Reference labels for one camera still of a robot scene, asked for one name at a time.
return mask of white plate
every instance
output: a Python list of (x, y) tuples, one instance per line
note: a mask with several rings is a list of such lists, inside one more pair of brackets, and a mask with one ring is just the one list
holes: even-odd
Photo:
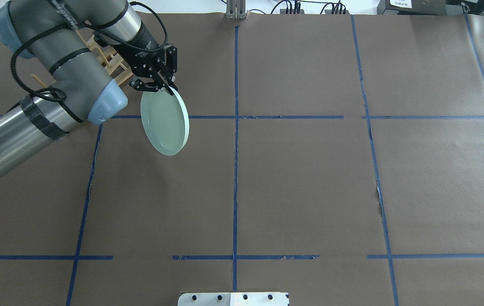
[(143, 129), (151, 145), (160, 153), (176, 155), (189, 137), (189, 115), (182, 97), (172, 89), (143, 93), (140, 103)]

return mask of blue joint cap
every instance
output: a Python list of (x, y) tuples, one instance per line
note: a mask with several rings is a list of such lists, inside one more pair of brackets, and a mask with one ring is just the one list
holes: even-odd
[[(23, 45), (13, 28), (11, 17), (9, 17), (9, 2), (0, 8), (0, 42), (8, 47), (11, 52), (15, 52)], [(22, 51), (20, 56), (26, 59), (34, 57), (28, 50)]]
[(127, 96), (119, 88), (115, 80), (111, 80), (98, 96), (87, 120), (96, 125), (100, 125), (120, 110), (123, 110), (127, 106), (128, 101), (129, 99), (127, 99)]

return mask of white metal plate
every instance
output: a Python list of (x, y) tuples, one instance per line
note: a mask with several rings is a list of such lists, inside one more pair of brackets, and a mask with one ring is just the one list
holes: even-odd
[(289, 294), (285, 292), (182, 294), (178, 299), (178, 306), (289, 306)]

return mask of black tape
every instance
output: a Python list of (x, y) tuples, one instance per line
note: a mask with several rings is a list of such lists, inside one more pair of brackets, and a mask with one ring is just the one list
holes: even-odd
[(70, 6), (65, 3), (65, 0), (48, 0), (48, 2), (53, 8), (55, 8), (55, 11), (61, 15), (70, 29), (77, 30), (85, 27), (83, 21), (80, 21), (77, 18)]
[(80, 54), (84, 54), (84, 53), (87, 53), (87, 52), (91, 52), (91, 50), (89, 50), (89, 48), (81, 48), (79, 50), (71, 52), (70, 54), (61, 58), (55, 64), (53, 64), (53, 66), (51, 66), (51, 68), (49, 68), (49, 73), (53, 75), (53, 72), (55, 72), (60, 66), (63, 66), (64, 64), (66, 64), (67, 61), (75, 58), (76, 56), (78, 56)]
[(27, 118), (36, 126), (40, 132), (42, 132), (47, 137), (58, 141), (62, 137), (65, 137), (69, 132), (65, 132), (55, 123), (49, 121), (42, 111), (38, 108), (32, 97), (27, 96), (19, 102), (23, 113)]
[(121, 13), (117, 17), (115, 17), (109, 23), (104, 23), (104, 25), (95, 25), (95, 27), (98, 27), (99, 29), (104, 29), (104, 28), (111, 27), (111, 26), (115, 25), (119, 20), (121, 20), (123, 18), (123, 16), (125, 16), (125, 13), (127, 12), (128, 9), (129, 9), (129, 3), (125, 2), (125, 7), (123, 8)]

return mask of black box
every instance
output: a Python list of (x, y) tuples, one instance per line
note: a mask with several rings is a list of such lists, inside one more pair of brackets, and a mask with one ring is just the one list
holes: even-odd
[(378, 15), (446, 15), (446, 0), (411, 0), (412, 8), (394, 6), (397, 0), (380, 0)]

